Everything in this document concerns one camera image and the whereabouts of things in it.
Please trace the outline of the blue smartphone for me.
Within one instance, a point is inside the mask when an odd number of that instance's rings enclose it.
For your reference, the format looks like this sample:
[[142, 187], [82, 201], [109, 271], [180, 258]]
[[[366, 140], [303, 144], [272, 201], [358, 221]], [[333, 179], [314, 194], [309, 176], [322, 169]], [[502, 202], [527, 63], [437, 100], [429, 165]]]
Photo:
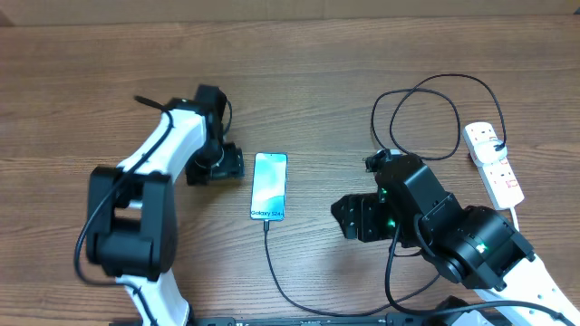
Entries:
[[285, 218], [287, 164], [286, 153], [256, 153], [250, 204], [252, 220], [282, 221]]

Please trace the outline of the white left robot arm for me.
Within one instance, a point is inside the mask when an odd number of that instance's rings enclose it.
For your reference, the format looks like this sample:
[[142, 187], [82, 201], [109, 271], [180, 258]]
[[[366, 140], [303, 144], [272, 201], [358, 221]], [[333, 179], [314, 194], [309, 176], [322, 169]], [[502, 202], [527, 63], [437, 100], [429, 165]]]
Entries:
[[243, 177], [242, 151], [226, 141], [230, 125], [223, 119], [232, 115], [232, 106], [219, 87], [205, 84], [192, 99], [136, 100], [160, 110], [159, 125], [117, 166], [91, 173], [74, 270], [88, 285], [124, 288], [139, 325], [193, 325], [193, 309], [172, 271], [175, 183], [180, 174], [190, 186]]

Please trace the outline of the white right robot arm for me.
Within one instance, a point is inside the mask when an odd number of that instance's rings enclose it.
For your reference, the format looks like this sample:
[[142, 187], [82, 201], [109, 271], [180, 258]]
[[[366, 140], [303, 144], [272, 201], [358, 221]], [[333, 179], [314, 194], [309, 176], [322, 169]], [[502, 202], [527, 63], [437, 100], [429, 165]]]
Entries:
[[416, 155], [382, 150], [365, 160], [377, 189], [345, 195], [331, 213], [347, 239], [391, 240], [386, 273], [398, 246], [417, 247], [439, 275], [478, 294], [480, 303], [398, 312], [457, 319], [463, 312], [497, 309], [515, 325], [576, 325], [579, 311], [558, 289], [532, 244], [503, 215], [459, 204]]

